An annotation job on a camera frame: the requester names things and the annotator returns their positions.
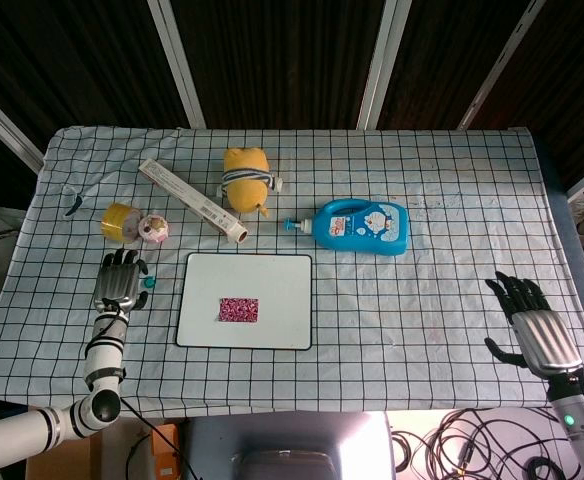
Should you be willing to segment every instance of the yellow plush toy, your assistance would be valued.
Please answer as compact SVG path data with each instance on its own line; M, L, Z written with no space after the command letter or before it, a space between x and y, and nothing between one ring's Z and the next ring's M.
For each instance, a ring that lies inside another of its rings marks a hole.
M268 190L281 191L282 180L270 173L265 152L260 148L229 148L223 155L221 190L230 206L240 213L259 210L266 217Z

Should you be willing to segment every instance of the robotic hand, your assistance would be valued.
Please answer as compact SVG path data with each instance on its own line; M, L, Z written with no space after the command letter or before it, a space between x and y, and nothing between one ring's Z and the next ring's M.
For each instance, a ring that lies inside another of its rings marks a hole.
M514 328L521 354L504 352L491 338L485 344L500 362L529 368L548 381L548 401L584 469L584 368L579 352L537 284L501 272L496 277L503 286L494 280L486 283Z
M119 249L108 254L97 277L94 306L99 316L85 347L83 378L90 394L64 409L32 410L0 420L0 467L85 438L111 425L119 416L119 383L123 346L131 310L143 308L147 292L138 293L139 272L148 273L137 254Z

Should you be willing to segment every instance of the blue detergent bottle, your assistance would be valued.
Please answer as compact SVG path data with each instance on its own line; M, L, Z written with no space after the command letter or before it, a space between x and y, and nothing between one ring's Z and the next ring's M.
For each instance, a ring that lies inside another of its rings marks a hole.
M324 248L401 255L408 247L408 212L395 203L359 198L333 200L314 219L283 222L286 230L312 234Z

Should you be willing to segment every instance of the table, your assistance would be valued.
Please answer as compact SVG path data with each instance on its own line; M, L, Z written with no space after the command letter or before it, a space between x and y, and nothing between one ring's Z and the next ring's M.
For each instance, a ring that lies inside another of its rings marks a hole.
M138 172L146 158L213 196L228 146L260 146L285 181L269 219L225 243ZM584 359L584 315L523 131L227 131L71 127L50 141L0 298L0 399L69 405L86 393L83 348L113 201L163 215L171 236L134 247L157 277L130 319L122 395L146 415L360 411L545 404L542 382L495 364L483 338L516 345L484 285L498 269L538 281ZM81 207L66 215L76 201ZM286 232L334 198L407 207L409 251L324 250ZM195 251L298 253L313 259L308 351L175 344L185 259Z

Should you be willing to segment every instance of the pink sticker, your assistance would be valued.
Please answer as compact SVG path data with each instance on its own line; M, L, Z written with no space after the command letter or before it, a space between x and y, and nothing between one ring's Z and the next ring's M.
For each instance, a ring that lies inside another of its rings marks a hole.
M219 320L221 322L254 323L259 316L259 300L256 298L222 298Z

